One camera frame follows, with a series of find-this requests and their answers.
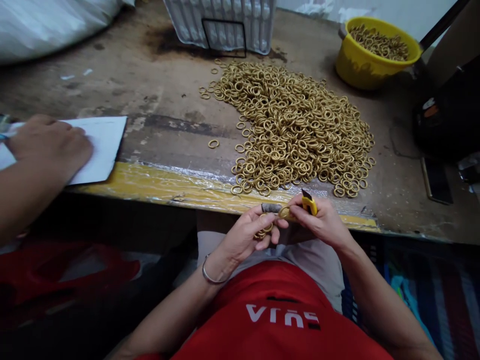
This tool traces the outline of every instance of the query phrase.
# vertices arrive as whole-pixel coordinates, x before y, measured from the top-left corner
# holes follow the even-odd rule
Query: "gray shorts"
[[[236,219],[238,217],[228,214],[197,211],[197,266],[201,266],[205,256],[213,252],[222,242]],[[295,231],[292,227],[280,229],[280,241],[276,248],[255,251],[240,264],[231,277],[264,261],[284,261],[296,265],[316,282],[332,307],[341,314],[341,292],[345,285],[337,253],[331,246],[313,238],[311,233]]]

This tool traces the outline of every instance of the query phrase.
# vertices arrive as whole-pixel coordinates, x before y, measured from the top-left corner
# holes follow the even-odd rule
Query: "silver bangle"
[[[203,274],[203,277],[205,278],[205,280],[208,281],[210,284],[214,284],[214,285],[223,284],[223,283],[225,283],[226,281],[228,281],[228,279],[230,279],[230,277],[227,277],[225,280],[216,281],[216,280],[213,280],[213,279],[207,274],[207,272],[205,271],[205,263],[207,262],[207,258],[208,258],[209,256],[210,256],[210,254],[208,254],[207,256],[205,256],[205,260],[203,261],[203,266],[201,267],[201,273]]]

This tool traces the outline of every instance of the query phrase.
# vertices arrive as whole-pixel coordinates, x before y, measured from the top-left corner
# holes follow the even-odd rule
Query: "white paper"
[[[93,154],[90,160],[76,173],[69,185],[107,180],[115,164],[127,117],[90,117],[62,121],[73,127],[84,129],[85,135],[93,145]],[[23,122],[15,123],[9,131],[12,132],[23,124]],[[0,170],[15,164],[15,162],[15,158],[5,144],[0,144]]]

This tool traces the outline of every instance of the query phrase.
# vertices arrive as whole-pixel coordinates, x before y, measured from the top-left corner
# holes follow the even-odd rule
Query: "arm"
[[[0,171],[0,246],[30,225],[64,186],[48,164],[29,159]]]
[[[6,145],[17,162],[0,171],[0,246],[30,225],[92,155],[85,132],[33,116]]]
[[[272,213],[259,217],[261,214],[261,205],[244,213],[206,259],[205,271],[212,279],[228,279],[253,251],[265,249],[270,239],[272,243],[278,243],[280,232],[276,226],[273,227],[271,237],[267,235],[261,242],[253,240],[256,232],[268,227],[276,219]],[[127,360],[144,354],[174,352],[195,328],[197,317],[221,287],[209,283],[203,277],[200,266],[148,314],[114,354],[113,359]]]
[[[290,212],[318,239],[333,247],[363,318],[385,349],[395,359],[441,359],[415,316],[353,239],[330,201],[316,198],[315,202],[316,217],[301,208],[301,195],[289,203]]]

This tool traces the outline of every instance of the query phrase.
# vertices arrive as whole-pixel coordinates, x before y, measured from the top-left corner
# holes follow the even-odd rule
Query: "worn wooden table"
[[[35,113],[59,119],[127,115],[128,123],[109,180],[79,186],[89,194],[181,207],[241,213],[252,205],[287,202],[299,188],[230,193],[230,169],[242,135],[238,113],[214,98],[203,100],[199,86],[216,80],[213,59],[178,42],[160,1],[137,2],[102,33],[71,48],[25,64],[3,68],[0,110],[27,119]],[[402,233],[457,243],[479,243],[480,206],[455,169],[447,172],[454,205],[427,198],[420,152],[410,134],[412,84],[398,77],[379,92],[359,92],[336,75],[338,26],[286,11],[275,14],[272,51],[247,60],[286,66],[348,96],[369,123],[377,165],[369,186],[354,199],[335,198],[333,186],[313,181],[304,187],[327,195],[352,229]],[[93,71],[83,75],[87,69]],[[74,75],[62,80],[61,77]],[[209,149],[212,139],[220,147]]]

